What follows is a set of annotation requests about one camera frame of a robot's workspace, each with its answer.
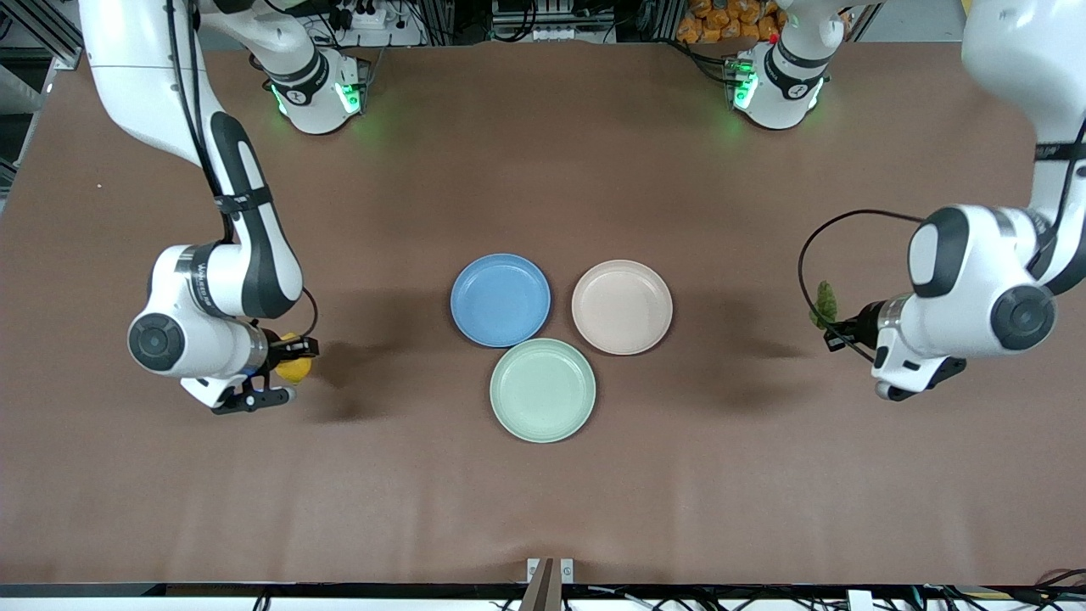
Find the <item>green lettuce leaf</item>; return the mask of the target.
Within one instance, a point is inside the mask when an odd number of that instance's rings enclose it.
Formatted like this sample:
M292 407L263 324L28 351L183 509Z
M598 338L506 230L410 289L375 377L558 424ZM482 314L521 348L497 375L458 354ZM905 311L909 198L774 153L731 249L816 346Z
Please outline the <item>green lettuce leaf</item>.
M815 291L815 309L809 313L811 322L819 330L828 330L831 324L837 323L837 294L828 281L819 282Z

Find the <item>white power strip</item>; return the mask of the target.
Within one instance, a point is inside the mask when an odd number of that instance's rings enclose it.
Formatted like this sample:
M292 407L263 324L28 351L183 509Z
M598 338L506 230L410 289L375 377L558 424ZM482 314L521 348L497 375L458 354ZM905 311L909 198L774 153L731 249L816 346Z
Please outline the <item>white power strip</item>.
M328 23L333 31L379 31L403 28L402 10L390 0L326 0Z

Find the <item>metal bracket at table edge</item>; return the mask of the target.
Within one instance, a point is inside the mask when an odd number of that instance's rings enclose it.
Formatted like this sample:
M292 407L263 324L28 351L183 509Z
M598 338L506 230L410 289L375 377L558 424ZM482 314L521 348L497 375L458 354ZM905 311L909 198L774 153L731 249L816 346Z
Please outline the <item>metal bracket at table edge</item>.
M573 583L573 559L527 559L526 591L517 611L569 611L563 588Z

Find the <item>bag of orange items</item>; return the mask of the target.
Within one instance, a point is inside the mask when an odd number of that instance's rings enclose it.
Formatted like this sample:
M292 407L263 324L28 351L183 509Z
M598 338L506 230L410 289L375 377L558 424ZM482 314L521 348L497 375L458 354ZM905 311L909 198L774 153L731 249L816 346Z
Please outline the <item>bag of orange items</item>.
M695 44L745 37L775 42L788 17L776 0L686 0L675 40Z

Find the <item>blue plate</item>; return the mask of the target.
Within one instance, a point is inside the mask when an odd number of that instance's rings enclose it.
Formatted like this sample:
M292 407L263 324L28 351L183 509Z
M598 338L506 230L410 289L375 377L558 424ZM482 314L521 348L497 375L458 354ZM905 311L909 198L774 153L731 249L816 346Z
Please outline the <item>blue plate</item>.
M509 348L546 324L552 301L535 263L515 254L484 255L462 268L451 285L451 320L477 345Z

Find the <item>brown table cover mat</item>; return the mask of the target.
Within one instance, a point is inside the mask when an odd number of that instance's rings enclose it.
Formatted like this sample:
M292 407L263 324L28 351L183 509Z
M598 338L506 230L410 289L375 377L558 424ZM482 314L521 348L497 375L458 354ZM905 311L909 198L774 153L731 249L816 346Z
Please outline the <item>brown table cover mat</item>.
M220 236L201 171L56 77L0 214L0 581L1032 584L1086 567L1086 287L1055 333L881 400L829 353L796 279L845 211L1021 205L1035 136L955 44L847 44L815 112L768 132L654 44L412 48L366 115L310 137L244 52L210 52L321 308L290 405L209 413L126 345L160 251ZM595 372L567 440L512 436L509 348L462 336L451 285L523 256L534 338ZM574 328L604 260L662 276L635 356Z

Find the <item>light green plate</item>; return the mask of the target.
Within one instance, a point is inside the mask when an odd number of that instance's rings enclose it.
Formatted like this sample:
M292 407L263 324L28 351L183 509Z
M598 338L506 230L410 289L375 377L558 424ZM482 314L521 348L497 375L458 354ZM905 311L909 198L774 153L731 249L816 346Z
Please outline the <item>light green plate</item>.
M533 338L500 357L489 385L491 409L518 440L551 444L574 436L597 398L595 372L581 351Z

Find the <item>yellow lemon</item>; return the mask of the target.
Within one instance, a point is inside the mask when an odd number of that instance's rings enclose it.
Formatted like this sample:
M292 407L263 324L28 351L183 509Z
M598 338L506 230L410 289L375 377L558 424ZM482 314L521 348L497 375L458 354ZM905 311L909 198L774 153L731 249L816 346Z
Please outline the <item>yellow lemon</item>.
M301 338L295 333L286 333L282 338ZM306 375L310 375L314 357L282 357L279 362L294 362L294 379L283 379L291 385L298 385Z

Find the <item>beige plate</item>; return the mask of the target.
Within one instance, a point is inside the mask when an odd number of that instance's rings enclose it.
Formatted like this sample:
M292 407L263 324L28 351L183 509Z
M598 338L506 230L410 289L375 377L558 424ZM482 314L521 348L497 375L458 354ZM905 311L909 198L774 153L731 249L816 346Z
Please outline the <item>beige plate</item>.
M652 351L674 321L674 298L662 276L636 260L604 260L574 283L574 328L592 347L614 356Z

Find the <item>aluminium frame profile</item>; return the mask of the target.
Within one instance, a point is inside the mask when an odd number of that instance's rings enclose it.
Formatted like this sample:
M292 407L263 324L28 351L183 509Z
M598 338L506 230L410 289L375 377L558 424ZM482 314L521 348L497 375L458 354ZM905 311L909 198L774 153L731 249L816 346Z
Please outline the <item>aluminium frame profile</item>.
M11 17L39 48L47 50L60 71L74 71L84 50L81 28L52 0L0 0L0 13Z

